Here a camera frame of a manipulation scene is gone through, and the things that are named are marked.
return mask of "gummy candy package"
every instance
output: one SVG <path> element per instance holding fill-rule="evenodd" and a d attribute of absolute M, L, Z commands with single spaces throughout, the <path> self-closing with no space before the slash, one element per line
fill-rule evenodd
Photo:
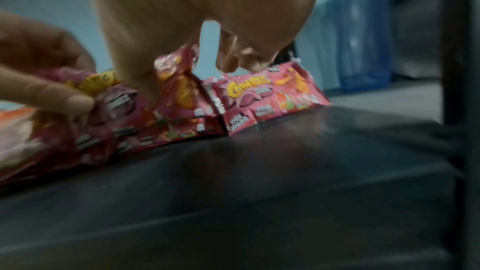
<path fill-rule="evenodd" d="M 229 134 L 258 122 L 272 120 L 301 110 L 330 105 L 312 76 L 297 60 L 241 76 L 224 75 L 205 81 L 221 101 L 219 111 Z"/>
<path fill-rule="evenodd" d="M 217 107 L 191 73 L 197 56 L 194 49 L 181 48 L 155 62 L 164 98 L 153 110 L 113 71 L 43 71 L 40 77 L 94 97 L 95 108 L 75 119 L 28 107 L 0 111 L 0 185 L 78 165 L 102 165 L 112 156 L 190 138 L 223 135 Z"/>

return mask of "yellow logo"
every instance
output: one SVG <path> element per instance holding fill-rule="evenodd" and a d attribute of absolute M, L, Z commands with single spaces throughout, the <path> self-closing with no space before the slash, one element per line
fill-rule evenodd
<path fill-rule="evenodd" d="M 235 81 L 230 82 L 228 84 L 228 87 L 226 88 L 226 92 L 231 98 L 237 98 L 242 94 L 243 91 L 248 88 L 253 88 L 270 83 L 271 81 L 270 79 L 267 79 L 266 75 L 254 76 L 241 83 L 236 83 Z"/>

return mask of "hand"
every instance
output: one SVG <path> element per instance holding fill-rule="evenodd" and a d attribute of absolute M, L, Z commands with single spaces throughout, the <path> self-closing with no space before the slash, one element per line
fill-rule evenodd
<path fill-rule="evenodd" d="M 95 62 L 68 32 L 0 10 L 0 100 L 66 115 L 88 113 L 95 104 L 91 97 L 33 75 L 61 67 L 95 71 Z"/>
<path fill-rule="evenodd" d="M 120 78 L 160 98 L 159 55 L 195 41 L 205 20 L 221 24 L 217 67 L 264 69 L 301 30 L 316 0 L 93 0 Z"/>

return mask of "black table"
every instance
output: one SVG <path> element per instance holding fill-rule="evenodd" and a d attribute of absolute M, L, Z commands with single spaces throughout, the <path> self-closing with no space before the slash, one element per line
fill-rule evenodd
<path fill-rule="evenodd" d="M 0 269 L 453 269 L 459 146 L 324 107 L 0 199 Z"/>

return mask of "blue bottle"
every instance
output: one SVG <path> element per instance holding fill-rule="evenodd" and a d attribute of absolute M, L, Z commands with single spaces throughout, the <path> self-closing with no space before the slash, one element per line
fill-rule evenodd
<path fill-rule="evenodd" d="M 344 91 L 389 85 L 394 65 L 391 0 L 330 0 L 337 69 Z"/>

